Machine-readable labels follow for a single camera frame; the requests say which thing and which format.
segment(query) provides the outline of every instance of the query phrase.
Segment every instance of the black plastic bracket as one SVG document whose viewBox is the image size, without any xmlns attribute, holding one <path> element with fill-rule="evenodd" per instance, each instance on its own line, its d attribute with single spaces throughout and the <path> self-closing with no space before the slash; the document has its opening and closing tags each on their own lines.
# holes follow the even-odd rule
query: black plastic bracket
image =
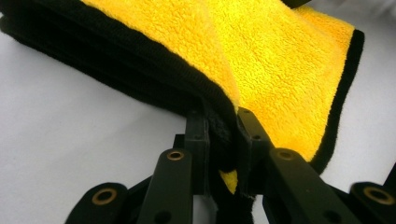
<svg viewBox="0 0 396 224">
<path fill-rule="evenodd" d="M 151 178 L 137 224 L 192 223 L 192 156 L 173 148 L 163 152 Z"/>
</svg>

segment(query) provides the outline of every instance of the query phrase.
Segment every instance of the metal grommet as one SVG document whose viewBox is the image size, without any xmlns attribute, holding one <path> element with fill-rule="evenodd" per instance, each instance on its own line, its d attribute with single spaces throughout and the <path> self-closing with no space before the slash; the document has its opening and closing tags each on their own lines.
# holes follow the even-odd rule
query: metal grommet
<svg viewBox="0 0 396 224">
<path fill-rule="evenodd" d="M 289 153 L 288 151 L 278 151 L 278 152 L 276 153 L 276 155 L 277 155 L 280 159 L 285 160 L 285 161 L 291 161 L 291 160 L 294 159 L 293 154 Z"/>
<path fill-rule="evenodd" d="M 181 151 L 175 150 L 175 151 L 169 152 L 166 157 L 170 161 L 180 161 L 181 159 L 183 159 L 184 153 L 182 153 Z"/>
<path fill-rule="evenodd" d="M 395 203 L 395 199 L 390 194 L 376 187 L 366 187 L 363 189 L 363 193 L 377 203 L 384 205 L 393 205 Z"/>
<path fill-rule="evenodd" d="M 115 189 L 100 189 L 92 197 L 92 203 L 96 205 L 105 205 L 116 199 L 117 191 Z"/>
</svg>

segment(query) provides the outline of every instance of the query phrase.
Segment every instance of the plush fabric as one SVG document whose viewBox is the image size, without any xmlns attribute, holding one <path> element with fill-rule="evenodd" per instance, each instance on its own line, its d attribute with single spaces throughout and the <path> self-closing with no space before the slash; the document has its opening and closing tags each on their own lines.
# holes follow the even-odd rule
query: plush fabric
<svg viewBox="0 0 396 224">
<path fill-rule="evenodd" d="M 0 0 L 0 9 L 3 32 L 117 90 L 182 115 L 203 108 L 218 223 L 240 204 L 250 220 L 251 200 L 233 196 L 238 107 L 276 147 L 323 171 L 363 43 L 352 25 L 280 0 Z"/>
</svg>

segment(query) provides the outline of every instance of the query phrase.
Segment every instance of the microfiber towel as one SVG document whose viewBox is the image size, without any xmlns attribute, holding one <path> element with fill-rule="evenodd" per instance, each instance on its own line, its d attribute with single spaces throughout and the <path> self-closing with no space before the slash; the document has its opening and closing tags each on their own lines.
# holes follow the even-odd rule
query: microfiber towel
<svg viewBox="0 0 396 224">
<path fill-rule="evenodd" d="M 202 107 L 218 223 L 249 223 L 238 211 L 248 217 L 251 200 L 236 193 L 238 108 L 322 172 L 364 39 L 281 0 L 0 0 L 0 10 L 3 32 L 117 90 L 181 115 Z"/>
</svg>

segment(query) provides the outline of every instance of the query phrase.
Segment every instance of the black stitched border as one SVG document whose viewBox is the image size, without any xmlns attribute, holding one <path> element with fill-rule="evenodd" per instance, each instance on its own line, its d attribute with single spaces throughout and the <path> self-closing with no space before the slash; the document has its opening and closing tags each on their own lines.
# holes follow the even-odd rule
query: black stitched border
<svg viewBox="0 0 396 224">
<path fill-rule="evenodd" d="M 338 125 L 340 122 L 341 111 L 343 104 L 347 98 L 347 93 L 352 85 L 358 70 L 361 53 L 363 51 L 364 33 L 359 30 L 353 32 L 350 41 L 349 49 L 346 55 L 346 63 L 344 71 L 341 76 L 340 83 L 337 88 L 334 100 L 332 101 L 332 108 L 327 120 L 325 134 L 323 135 L 317 154 L 310 162 L 311 166 L 321 174 L 326 168 L 327 164 L 334 153 L 335 141 L 337 139 Z"/>
</svg>

